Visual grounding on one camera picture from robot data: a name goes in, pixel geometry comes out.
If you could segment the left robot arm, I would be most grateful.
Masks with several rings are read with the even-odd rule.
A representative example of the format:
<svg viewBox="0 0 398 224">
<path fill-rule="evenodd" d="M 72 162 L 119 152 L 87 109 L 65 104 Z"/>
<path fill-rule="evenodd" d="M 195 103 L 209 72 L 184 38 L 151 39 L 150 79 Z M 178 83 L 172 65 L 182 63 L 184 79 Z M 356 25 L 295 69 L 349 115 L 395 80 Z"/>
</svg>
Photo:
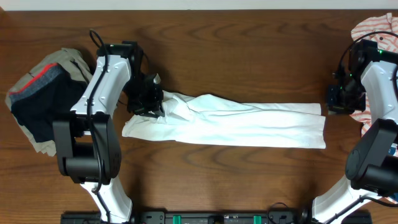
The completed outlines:
<svg viewBox="0 0 398 224">
<path fill-rule="evenodd" d="M 60 173 L 89 192 L 99 208 L 64 213 L 61 223 L 134 223 L 133 202 L 119 179 L 121 147 L 113 114 L 125 93 L 128 112 L 164 116 L 161 79 L 141 71 L 144 56 L 137 42 L 101 45 L 87 89 L 69 112 L 53 121 Z"/>
</svg>

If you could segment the white t-shirt green logo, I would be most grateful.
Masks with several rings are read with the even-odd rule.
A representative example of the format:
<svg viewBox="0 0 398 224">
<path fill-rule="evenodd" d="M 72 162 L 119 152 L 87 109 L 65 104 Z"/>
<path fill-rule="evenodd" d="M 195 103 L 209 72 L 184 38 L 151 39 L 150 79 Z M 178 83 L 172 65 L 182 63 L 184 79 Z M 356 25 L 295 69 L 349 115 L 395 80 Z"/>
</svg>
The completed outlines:
<svg viewBox="0 0 398 224">
<path fill-rule="evenodd" d="M 122 136 L 148 141 L 324 149 L 325 117 L 318 103 L 237 103 L 211 94 L 164 93 L 165 114 L 134 115 Z"/>
</svg>

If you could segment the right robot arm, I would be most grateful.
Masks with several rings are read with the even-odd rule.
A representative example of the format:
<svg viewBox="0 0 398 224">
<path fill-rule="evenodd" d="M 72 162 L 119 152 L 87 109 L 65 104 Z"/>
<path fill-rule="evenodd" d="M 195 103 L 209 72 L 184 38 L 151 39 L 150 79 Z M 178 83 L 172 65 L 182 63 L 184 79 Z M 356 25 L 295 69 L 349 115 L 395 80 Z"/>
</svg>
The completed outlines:
<svg viewBox="0 0 398 224">
<path fill-rule="evenodd" d="M 397 54 L 363 37 L 344 52 L 348 67 L 339 64 L 337 84 L 328 88 L 328 110 L 353 114 L 371 112 L 371 126 L 349 153 L 345 175 L 326 193 L 313 199 L 297 219 L 300 223 L 370 223 L 355 212 L 368 202 L 394 208 L 383 197 L 397 193 Z"/>
</svg>

